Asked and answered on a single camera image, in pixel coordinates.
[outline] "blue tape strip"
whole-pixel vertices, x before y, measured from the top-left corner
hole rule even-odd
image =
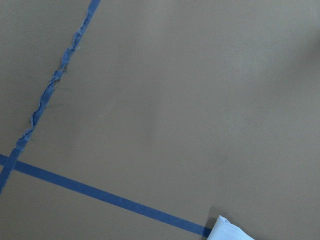
[[[39,106],[38,106],[37,110],[32,114],[32,116],[30,118],[31,128],[27,129],[24,132],[24,134],[22,135],[22,137],[19,138],[19,140],[16,142],[15,148],[12,150],[10,156],[5,161],[3,169],[0,173],[0,194],[3,190],[3,188],[5,187],[12,170],[15,168],[16,162],[17,162],[20,154],[22,153],[22,151],[25,149],[27,143],[29,142],[29,140],[32,136],[32,133],[35,130],[36,125],[37,125],[40,117],[42,116],[46,106],[48,105],[49,100],[55,90],[55,84],[61,79],[62,75],[64,74],[65,68],[68,65],[68,63],[70,62],[70,58],[71,58],[72,54],[76,51],[76,48],[77,48],[82,36],[84,35],[84,33],[85,33],[85,31],[91,21],[91,18],[93,17],[99,3],[100,3],[100,0],[92,0],[91,1],[90,5],[87,9],[86,16],[82,22],[82,25],[76,31],[76,33],[73,35],[71,46],[68,47],[62,55],[60,68],[57,71],[54,71],[52,78],[49,81],[48,86],[46,87],[46,89],[44,90],[44,92],[40,98]]]
[[[0,155],[0,164],[3,165],[7,157]],[[198,234],[204,237],[208,237],[211,229],[198,225],[194,222],[184,220],[182,218],[173,216],[163,211],[156,210],[154,208],[142,205],[140,203],[128,200],[126,198],[111,194],[109,192],[97,189],[95,187],[83,184],[78,181],[66,178],[64,176],[43,170],[41,168],[29,165],[27,163],[17,161],[15,168],[16,171],[30,175],[32,177],[44,180],[46,182],[70,189],[80,194],[87,195],[89,197],[101,200],[103,202],[118,206],[123,209],[135,212],[137,214],[144,215],[146,217],[158,220],[160,222],[175,226],[177,228],[189,231],[194,234]]]

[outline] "blue tape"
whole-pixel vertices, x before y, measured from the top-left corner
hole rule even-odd
[[[0,164],[3,165],[6,159],[7,157],[0,155]],[[123,209],[127,209],[137,214],[141,214],[151,219],[158,220],[160,222],[169,224],[171,226],[175,226],[177,228],[189,231],[194,234],[201,235],[206,238],[209,236],[211,232],[210,228],[198,225],[194,222],[184,220],[182,218],[173,216],[163,211],[156,210],[149,206],[142,205],[140,203],[100,190],[93,186],[89,186],[81,182],[74,181],[72,179],[43,170],[41,168],[29,165],[21,161],[16,162],[14,169],[29,176],[64,187],[66,189],[70,189],[77,193],[87,195],[89,197],[101,200],[103,202],[118,206]]]
[[[5,187],[11,172],[15,168],[16,162],[17,162],[20,154],[22,153],[22,151],[25,149],[27,143],[29,142],[29,140],[32,136],[32,133],[35,130],[36,125],[37,125],[39,119],[41,118],[41,116],[42,116],[46,106],[48,105],[49,100],[55,90],[55,84],[61,79],[62,75],[64,74],[65,68],[68,65],[68,63],[70,62],[70,58],[71,58],[72,54],[76,51],[76,48],[77,48],[82,36],[84,35],[99,3],[100,3],[100,0],[92,0],[91,3],[89,4],[86,16],[85,16],[80,28],[73,35],[71,46],[68,47],[62,55],[60,68],[57,71],[54,71],[52,78],[49,81],[48,86],[46,87],[46,89],[44,90],[44,92],[40,98],[39,106],[38,106],[37,110],[32,114],[32,116],[30,118],[31,128],[27,129],[24,132],[24,134],[22,135],[22,137],[19,138],[19,140],[16,142],[15,148],[12,150],[10,156],[6,159],[4,166],[3,166],[3,169],[0,173],[0,194],[3,190],[3,188]]]

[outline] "torn blue tape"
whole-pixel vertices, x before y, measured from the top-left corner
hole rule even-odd
[[[0,155],[1,165],[4,165],[7,160],[8,157]],[[156,210],[149,206],[142,205],[140,203],[100,190],[93,186],[89,186],[81,182],[74,181],[67,177],[43,170],[41,168],[29,165],[21,161],[16,162],[14,169],[18,172],[27,174],[29,176],[64,187],[66,189],[70,189],[77,193],[87,195],[89,197],[101,200],[103,202],[118,206],[123,209],[127,209],[137,214],[141,214],[151,219],[158,220],[160,222],[169,224],[171,226],[186,230],[194,234],[198,234],[206,238],[209,236],[211,232],[211,229],[205,226],[198,225],[194,222],[184,220],[182,218],[173,216],[163,211]]]
[[[0,173],[0,194],[3,190],[3,188],[5,187],[12,170],[15,168],[15,164],[16,164],[20,154],[22,153],[22,151],[25,149],[25,146],[29,142],[29,140],[32,136],[32,133],[35,130],[36,125],[37,125],[39,119],[41,118],[41,116],[42,116],[46,106],[48,105],[49,100],[55,90],[55,84],[57,83],[57,81],[59,81],[61,79],[62,75],[64,74],[65,68],[68,65],[68,63],[70,62],[70,58],[71,58],[72,54],[76,51],[76,48],[77,48],[82,36],[84,35],[99,3],[100,3],[100,0],[92,0],[90,2],[90,5],[87,9],[86,16],[85,16],[80,28],[73,35],[71,46],[68,47],[62,55],[60,68],[57,71],[54,71],[52,78],[49,81],[48,86],[46,87],[46,89],[44,90],[44,92],[40,98],[39,106],[38,106],[37,110],[32,114],[32,116],[30,118],[31,128],[27,129],[24,132],[24,134],[22,135],[22,137],[19,138],[19,140],[16,142],[15,148],[12,150],[10,156],[6,159],[4,166],[3,166],[3,169]]]

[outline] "gray floor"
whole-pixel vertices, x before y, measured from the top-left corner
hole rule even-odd
[[[88,4],[0,2],[0,154]],[[102,1],[20,160],[199,225],[320,239],[319,7]],[[201,239],[18,172],[0,214],[6,240]]]

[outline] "wrinkled blue tape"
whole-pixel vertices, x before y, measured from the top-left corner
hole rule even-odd
[[[3,165],[8,158],[0,155],[0,165]],[[23,174],[30,175],[32,177],[44,180],[46,182],[70,189],[80,194],[87,195],[89,197],[101,200],[103,202],[118,206],[123,209],[135,212],[137,214],[144,215],[146,217],[158,220],[160,222],[175,226],[177,228],[189,231],[194,234],[198,234],[204,237],[208,237],[211,229],[198,225],[194,222],[190,222],[179,217],[170,215],[163,211],[156,210],[154,208],[142,205],[140,203],[128,200],[126,198],[111,194],[109,192],[97,189],[93,186],[83,184],[78,181],[66,178],[64,176],[55,174],[43,170],[41,168],[29,165],[27,163],[17,161],[14,169]]]
[[[38,106],[37,110],[32,114],[32,116],[30,118],[31,128],[27,129],[24,132],[23,136],[21,138],[19,138],[19,140],[16,142],[15,148],[12,150],[10,156],[5,161],[3,169],[0,173],[0,194],[3,190],[3,188],[5,187],[12,170],[15,168],[15,164],[16,164],[20,154],[22,153],[22,151],[25,149],[25,146],[29,142],[29,140],[32,136],[32,133],[35,130],[36,125],[37,125],[39,119],[41,118],[41,116],[42,116],[46,106],[48,105],[48,102],[49,102],[49,100],[55,90],[55,84],[61,79],[62,75],[64,74],[68,63],[70,62],[70,58],[71,58],[72,54],[76,51],[76,48],[77,48],[82,36],[84,35],[84,33],[85,33],[85,31],[91,21],[91,18],[93,17],[99,3],[100,3],[100,0],[92,0],[91,1],[90,5],[87,9],[86,16],[82,22],[82,25],[76,31],[76,33],[73,35],[71,46],[68,47],[62,55],[60,68],[57,71],[54,71],[52,78],[49,81],[48,86],[46,87],[46,89],[44,90],[44,92],[40,98],[39,106]]]

